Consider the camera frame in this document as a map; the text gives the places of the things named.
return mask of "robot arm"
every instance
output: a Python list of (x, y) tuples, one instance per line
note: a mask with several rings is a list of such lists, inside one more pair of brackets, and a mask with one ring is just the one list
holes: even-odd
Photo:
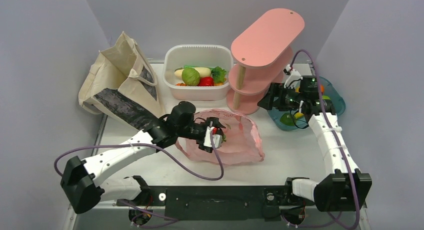
[(152, 120), (143, 131), (121, 144), (128, 147), (108, 150), (83, 160), (77, 156), (68, 160), (60, 184), (75, 213), (86, 212), (100, 201), (141, 197), (147, 184), (140, 176), (125, 179), (109, 177), (138, 159), (158, 152), (152, 144), (166, 148), (175, 144), (178, 137), (184, 137), (196, 140), (199, 149), (211, 153), (212, 131), (214, 146), (219, 148), (224, 135), (221, 128), (225, 127), (216, 117), (195, 123), (195, 111), (192, 103), (180, 102), (169, 115)]
[[(292, 186), (293, 195), (313, 201), (319, 211), (355, 211), (348, 169), (332, 130), (336, 132), (353, 172), (360, 206), (363, 205), (371, 187), (371, 177), (367, 173), (361, 173), (351, 158), (331, 100), (323, 101), (325, 113), (321, 111), (315, 76), (300, 76), (295, 69), (291, 69), (291, 73), (294, 77), (289, 77), (286, 83), (271, 83), (258, 106), (266, 110), (274, 107), (280, 111), (298, 110), (304, 114), (321, 149), (327, 177), (321, 182), (304, 177), (289, 177), (286, 184)], [(300, 81), (299, 92), (292, 86), (294, 81)], [(328, 126), (324, 114), (333, 128)]]

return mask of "canvas tote bag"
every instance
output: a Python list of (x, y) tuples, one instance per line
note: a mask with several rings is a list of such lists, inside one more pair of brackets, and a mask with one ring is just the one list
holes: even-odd
[(116, 44), (100, 51), (79, 94), (79, 104), (142, 130), (165, 111), (158, 78), (135, 40), (122, 32)]

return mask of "light gray wall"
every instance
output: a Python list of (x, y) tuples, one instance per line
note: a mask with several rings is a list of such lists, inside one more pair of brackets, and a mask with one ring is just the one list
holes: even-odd
[(136, 39), (147, 57), (164, 59), (179, 44), (233, 40), (267, 10), (288, 8), (305, 20), (293, 48), (318, 54), (348, 0), (87, 0), (106, 37), (122, 31)]
[(350, 0), (317, 58), (346, 144), (373, 180), (372, 228), (422, 229), (424, 0)]
[(53, 161), (95, 141), (100, 118), (77, 94), (107, 46), (85, 0), (0, 0), (1, 229), (62, 228)]

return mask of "white daikon radish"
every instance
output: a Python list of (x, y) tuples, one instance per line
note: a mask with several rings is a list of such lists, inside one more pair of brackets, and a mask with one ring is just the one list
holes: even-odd
[(184, 69), (180, 69), (180, 70), (176, 70), (176, 71), (174, 72), (175, 76), (176, 76), (178, 79), (180, 79), (180, 80), (182, 80), (182, 79), (183, 79), (183, 77), (182, 77), (182, 75), (183, 75), (183, 70), (184, 70)]
[[(209, 76), (211, 76), (211, 70), (208, 68), (208, 67), (193, 67), (197, 72), (199, 72), (199, 74), (200, 74), (200, 77), (201, 78), (203, 78), (203, 77), (209, 77)], [(182, 74), (183, 74), (183, 70), (184, 69), (178, 69), (178, 70), (176, 70), (175, 72), (174, 72), (174, 74), (175, 74), (175, 76), (178, 78), (178, 79), (180, 79), (180, 80), (182, 80), (183, 78), (182, 78)]]
[(194, 67), (194, 69), (199, 72), (201, 78), (211, 76), (211, 70), (208, 67)]

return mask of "pink round shelf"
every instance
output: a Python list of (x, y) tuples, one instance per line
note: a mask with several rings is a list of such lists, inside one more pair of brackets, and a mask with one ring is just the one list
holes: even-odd
[(246, 68), (267, 67), (280, 57), (304, 27), (303, 18), (294, 11), (269, 10), (232, 42), (232, 56)]
[(234, 109), (233, 106), (233, 98), (234, 98), (234, 90), (230, 89), (227, 93), (227, 97), (226, 97), (226, 104), (228, 106), (228, 108), (230, 108), (232, 111), (237, 111), (240, 113), (243, 113), (245, 115), (249, 115), (252, 113), (255, 113), (258, 109), (259, 106), (257, 106), (258, 101), (260, 99), (262, 99), (262, 97), (264, 96), (265, 92), (263, 92), (262, 94), (257, 94), (254, 96), (241, 96), (240, 97), (240, 101), (242, 102), (242, 104), (240, 104), (240, 107), (238, 107), (237, 109)]
[(243, 88), (238, 90), (235, 85), (237, 84), (237, 76), (239, 74), (239, 64), (231, 68), (228, 74), (228, 81), (231, 88), (242, 95), (255, 95), (268, 88), (270, 82), (273, 81), (284, 69), (286, 64), (293, 56), (291, 47), (288, 47), (284, 53), (269, 67), (255, 69), (246, 68), (244, 76)]
[(289, 46), (305, 27), (303, 18), (288, 9), (273, 9), (241, 33), (231, 44), (237, 64), (229, 71), (228, 107), (252, 114), (271, 82), (281, 82), (282, 70), (293, 57)]

